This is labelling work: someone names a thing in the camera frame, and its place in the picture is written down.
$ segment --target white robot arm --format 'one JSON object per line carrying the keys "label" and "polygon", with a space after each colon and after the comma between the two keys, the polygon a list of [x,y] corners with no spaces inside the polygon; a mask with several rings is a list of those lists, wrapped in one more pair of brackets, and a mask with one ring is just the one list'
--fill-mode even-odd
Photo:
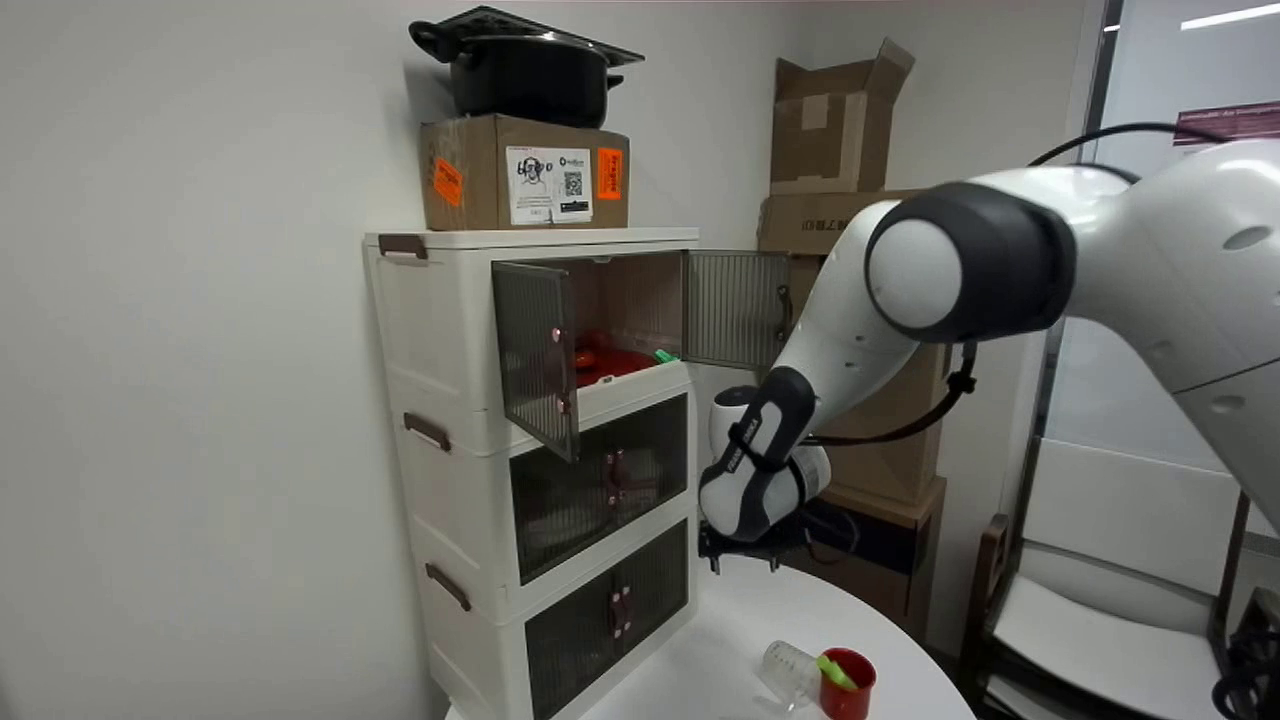
{"label": "white robot arm", "polygon": [[1266,140],[1190,153],[1139,185],[1108,168],[1016,168],[859,211],[729,423],[698,483],[705,519],[757,540],[815,497],[823,473],[789,478],[791,447],[890,381],[915,343],[1060,317],[1116,329],[1280,519],[1280,143]]}

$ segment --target white table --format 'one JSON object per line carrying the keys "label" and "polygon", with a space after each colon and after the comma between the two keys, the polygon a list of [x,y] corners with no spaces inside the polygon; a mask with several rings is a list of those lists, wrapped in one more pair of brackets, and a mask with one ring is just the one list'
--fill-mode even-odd
{"label": "white table", "polygon": [[592,720],[776,720],[776,698],[757,678],[764,648],[789,639],[803,653],[856,648],[877,665],[871,720],[973,720],[955,685],[932,654],[865,599],[759,561],[725,556],[705,566],[705,608],[617,691]]}

